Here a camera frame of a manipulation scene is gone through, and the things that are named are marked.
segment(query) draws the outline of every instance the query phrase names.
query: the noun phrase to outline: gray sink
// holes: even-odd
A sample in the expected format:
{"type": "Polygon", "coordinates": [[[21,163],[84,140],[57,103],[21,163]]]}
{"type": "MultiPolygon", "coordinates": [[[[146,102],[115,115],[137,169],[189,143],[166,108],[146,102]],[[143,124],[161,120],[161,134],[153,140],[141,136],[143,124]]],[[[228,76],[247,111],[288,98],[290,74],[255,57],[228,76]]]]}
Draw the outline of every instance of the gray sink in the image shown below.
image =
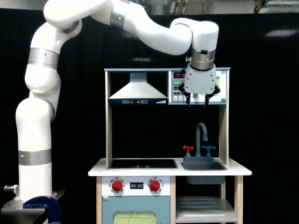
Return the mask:
{"type": "MultiPolygon", "coordinates": [[[[187,171],[225,171],[227,170],[219,162],[182,162],[187,171]]],[[[187,176],[189,184],[223,184],[225,176],[187,176]]]]}
{"type": "Polygon", "coordinates": [[[182,166],[188,171],[224,171],[227,170],[219,162],[182,162],[182,166]]]}

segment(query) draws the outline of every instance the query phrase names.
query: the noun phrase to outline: green button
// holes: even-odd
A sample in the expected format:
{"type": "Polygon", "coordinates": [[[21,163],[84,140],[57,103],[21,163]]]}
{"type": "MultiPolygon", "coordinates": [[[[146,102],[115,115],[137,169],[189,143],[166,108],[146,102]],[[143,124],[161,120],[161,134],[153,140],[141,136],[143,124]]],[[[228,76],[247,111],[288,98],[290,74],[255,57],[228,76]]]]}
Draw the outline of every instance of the green button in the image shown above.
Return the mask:
{"type": "Polygon", "coordinates": [[[181,81],[180,81],[180,80],[174,80],[174,81],[173,81],[173,84],[174,84],[174,85],[181,85],[181,81]]]}

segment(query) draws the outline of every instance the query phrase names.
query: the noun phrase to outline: gray faucet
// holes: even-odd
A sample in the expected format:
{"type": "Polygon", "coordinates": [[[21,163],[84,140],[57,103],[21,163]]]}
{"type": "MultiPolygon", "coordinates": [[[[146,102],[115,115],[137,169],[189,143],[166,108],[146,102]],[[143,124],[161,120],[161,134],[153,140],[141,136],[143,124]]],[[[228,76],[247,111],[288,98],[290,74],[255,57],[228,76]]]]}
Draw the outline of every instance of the gray faucet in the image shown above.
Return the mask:
{"type": "Polygon", "coordinates": [[[199,123],[196,127],[196,154],[195,156],[201,157],[200,154],[200,130],[202,130],[202,140],[207,141],[207,131],[204,123],[199,123]]]}

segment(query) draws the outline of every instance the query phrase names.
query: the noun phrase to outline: timer display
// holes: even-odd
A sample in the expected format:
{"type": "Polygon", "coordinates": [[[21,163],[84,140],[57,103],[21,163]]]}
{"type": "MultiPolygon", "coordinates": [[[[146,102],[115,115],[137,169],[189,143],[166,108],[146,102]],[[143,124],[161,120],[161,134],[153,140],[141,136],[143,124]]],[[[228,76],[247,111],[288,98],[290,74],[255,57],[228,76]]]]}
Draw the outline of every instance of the timer display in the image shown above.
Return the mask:
{"type": "Polygon", "coordinates": [[[143,182],[130,183],[130,189],[143,189],[143,182]]]}
{"type": "Polygon", "coordinates": [[[185,78],[185,73],[174,72],[173,73],[173,78],[185,78]]]}

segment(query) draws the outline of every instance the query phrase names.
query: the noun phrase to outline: oven door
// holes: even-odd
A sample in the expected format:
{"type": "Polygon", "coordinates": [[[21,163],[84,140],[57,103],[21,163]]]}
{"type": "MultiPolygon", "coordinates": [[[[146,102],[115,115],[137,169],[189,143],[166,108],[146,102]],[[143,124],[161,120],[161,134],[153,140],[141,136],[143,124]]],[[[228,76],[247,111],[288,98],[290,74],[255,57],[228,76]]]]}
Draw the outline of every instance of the oven door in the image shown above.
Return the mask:
{"type": "Polygon", "coordinates": [[[105,197],[102,220],[103,224],[170,224],[170,197],[105,197]]]}

